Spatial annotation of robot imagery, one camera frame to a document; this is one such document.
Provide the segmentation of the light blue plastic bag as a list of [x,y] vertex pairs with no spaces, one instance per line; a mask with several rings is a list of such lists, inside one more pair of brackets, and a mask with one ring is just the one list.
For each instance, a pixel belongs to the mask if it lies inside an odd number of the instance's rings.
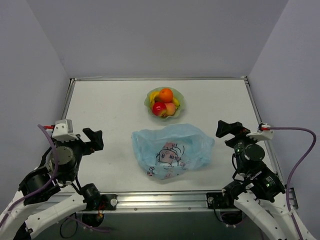
[[188,123],[135,131],[131,140],[138,165],[159,180],[207,167],[215,145],[211,136]]

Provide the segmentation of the red fake apple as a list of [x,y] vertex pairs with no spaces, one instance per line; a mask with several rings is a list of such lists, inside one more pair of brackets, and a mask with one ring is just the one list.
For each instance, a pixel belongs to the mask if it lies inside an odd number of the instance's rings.
[[155,102],[152,106],[152,113],[157,117],[164,117],[167,113],[167,106],[163,102]]

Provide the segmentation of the fake orange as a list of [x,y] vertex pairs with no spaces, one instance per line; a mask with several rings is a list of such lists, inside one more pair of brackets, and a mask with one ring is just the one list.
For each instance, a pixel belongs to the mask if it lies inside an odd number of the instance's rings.
[[173,100],[174,94],[170,88],[163,88],[159,91],[158,98],[163,103],[169,103]]

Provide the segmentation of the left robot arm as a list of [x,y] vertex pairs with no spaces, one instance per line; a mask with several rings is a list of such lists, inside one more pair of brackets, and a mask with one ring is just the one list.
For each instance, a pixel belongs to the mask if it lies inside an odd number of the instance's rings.
[[[96,210],[101,194],[93,183],[82,187],[77,176],[84,156],[104,148],[103,132],[84,128],[84,142],[66,123],[38,126],[49,142],[40,165],[28,173],[19,184],[11,203],[0,215],[2,240],[32,240],[58,221],[83,210]],[[35,213],[42,204],[64,187],[72,186],[69,198]]]

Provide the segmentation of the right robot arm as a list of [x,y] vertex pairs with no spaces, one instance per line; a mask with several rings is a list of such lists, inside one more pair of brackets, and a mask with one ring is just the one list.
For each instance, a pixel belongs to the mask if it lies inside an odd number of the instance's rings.
[[218,121],[217,138],[233,135],[225,145],[233,149],[235,174],[242,178],[233,180],[222,189],[223,203],[241,210],[270,240],[313,240],[315,237],[290,202],[290,183],[297,167],[315,146],[317,136],[309,129],[295,127],[296,131],[310,133],[313,140],[294,165],[287,183],[283,184],[263,162],[265,151],[258,145],[258,142],[272,140],[276,130],[276,126],[260,123],[257,131],[252,132],[240,122]]

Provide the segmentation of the fake peach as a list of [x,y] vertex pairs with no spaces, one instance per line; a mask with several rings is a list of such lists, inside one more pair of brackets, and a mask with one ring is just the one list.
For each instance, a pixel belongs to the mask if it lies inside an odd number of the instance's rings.
[[168,103],[165,103],[165,106],[166,106],[166,113],[164,114],[164,116],[165,117],[173,116],[176,112],[175,104],[172,102],[168,102]]

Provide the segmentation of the yellow fake banana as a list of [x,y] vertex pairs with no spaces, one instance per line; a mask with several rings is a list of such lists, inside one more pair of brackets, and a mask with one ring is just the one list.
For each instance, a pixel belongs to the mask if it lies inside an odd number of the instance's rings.
[[[159,93],[160,91],[153,91],[150,95],[149,95],[149,107],[152,108],[155,102],[161,102],[164,103],[162,101],[159,100]],[[178,109],[180,107],[180,102],[179,100],[173,95],[173,100],[170,102],[173,103],[176,107],[176,109]]]

